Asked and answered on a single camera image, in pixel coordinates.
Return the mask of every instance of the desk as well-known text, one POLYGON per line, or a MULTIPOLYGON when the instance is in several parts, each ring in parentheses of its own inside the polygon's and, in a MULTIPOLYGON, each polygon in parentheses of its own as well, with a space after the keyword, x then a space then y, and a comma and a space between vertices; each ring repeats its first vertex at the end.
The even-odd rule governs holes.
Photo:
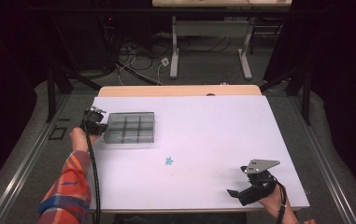
MULTIPOLYGON (((308 207, 270 106, 256 89, 255 86, 103 88, 93 105, 107 113, 154 112, 155 142, 107 145, 103 138, 97 141, 94 156, 101 210, 187 213, 262 209, 258 203, 243 207, 226 191, 249 187, 248 178, 239 167, 248 165, 251 159, 280 161, 270 172, 287 186, 293 209, 308 207), (169 157, 172 165, 165 164, 169 157)), ((92 169, 88 180, 93 190, 92 169)), ((95 208, 94 201, 90 209, 95 208)))
MULTIPOLYGON (((154 7, 278 7, 287 8, 292 0, 153 0, 154 7)), ((251 80, 247 52, 252 35, 254 18, 247 21, 177 21, 172 17, 172 62, 170 77, 178 77, 178 35, 211 35, 244 37, 238 50, 245 79, 251 80)))

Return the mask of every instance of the white tabletop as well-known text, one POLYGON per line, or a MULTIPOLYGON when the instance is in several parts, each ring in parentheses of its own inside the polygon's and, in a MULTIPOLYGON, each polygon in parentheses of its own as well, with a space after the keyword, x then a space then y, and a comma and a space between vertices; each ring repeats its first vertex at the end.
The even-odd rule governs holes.
MULTIPOLYGON (((293 209, 309 206, 264 96, 96 97, 93 105, 107 113, 155 115, 152 144, 97 141, 94 154, 103 211, 260 209, 258 203, 243 207, 227 192, 250 187, 240 166, 251 159, 280 161, 269 171, 287 187, 293 209), (173 160, 172 165, 165 164, 166 158, 173 160)), ((88 180, 93 190, 91 169, 88 180)))
POLYGON ((292 0, 152 0, 154 7, 285 7, 292 0))

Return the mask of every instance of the person's hand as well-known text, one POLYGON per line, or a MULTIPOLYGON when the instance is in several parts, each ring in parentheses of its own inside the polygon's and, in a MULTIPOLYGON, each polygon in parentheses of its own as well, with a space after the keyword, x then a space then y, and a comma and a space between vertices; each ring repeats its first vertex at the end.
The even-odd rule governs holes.
MULTIPOLYGON (((96 140, 100 137, 101 135, 92 135, 90 134, 90 140, 91 144, 94 145, 96 140)), ((85 136, 85 132, 82 131, 79 127, 76 127, 72 130, 70 133, 70 139, 72 140, 72 149, 75 150, 80 150, 80 151, 85 151, 88 152, 88 144, 87 144, 87 138, 85 136)))
MULTIPOLYGON (((262 206, 264 206, 265 210, 274 218, 278 218, 279 209, 282 205, 281 195, 280 195, 280 187, 276 185, 274 191, 265 198, 262 198, 258 201, 262 206)), ((283 224, 297 224, 299 221, 297 220, 296 215, 292 211, 291 204, 289 203, 288 195, 286 195, 286 209, 285 215, 283 216, 282 223, 283 224)))

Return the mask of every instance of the blue star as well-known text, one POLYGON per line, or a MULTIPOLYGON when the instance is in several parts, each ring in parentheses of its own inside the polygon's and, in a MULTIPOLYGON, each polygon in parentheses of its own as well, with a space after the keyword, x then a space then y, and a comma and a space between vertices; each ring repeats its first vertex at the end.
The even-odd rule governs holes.
POLYGON ((165 162, 165 165, 172 165, 172 159, 169 157, 169 158, 166 158, 166 162, 165 162))

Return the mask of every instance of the person's arm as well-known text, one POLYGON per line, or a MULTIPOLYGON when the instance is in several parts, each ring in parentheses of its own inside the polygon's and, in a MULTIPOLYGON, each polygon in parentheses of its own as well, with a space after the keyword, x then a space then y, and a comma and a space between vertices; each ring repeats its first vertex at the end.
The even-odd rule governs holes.
MULTIPOLYGON (((301 221, 297 219, 296 215, 294 214, 291 204, 289 203, 289 198, 286 195, 286 208, 285 208, 285 214, 282 219, 282 224, 315 224, 315 220, 309 220, 309 221, 301 221)), ((274 217, 275 219, 278 218, 279 215, 279 209, 280 206, 282 205, 282 200, 280 196, 280 188, 279 185, 276 185, 276 188, 274 189, 273 193, 268 195, 265 198, 262 198, 261 200, 258 201, 262 206, 264 206, 265 210, 274 217)))
MULTIPOLYGON (((67 158, 61 176, 38 207, 39 223, 84 223, 91 203, 86 174, 90 164, 88 145, 80 128, 70 133, 73 152, 67 158)), ((90 136, 92 144, 99 136, 90 136)))

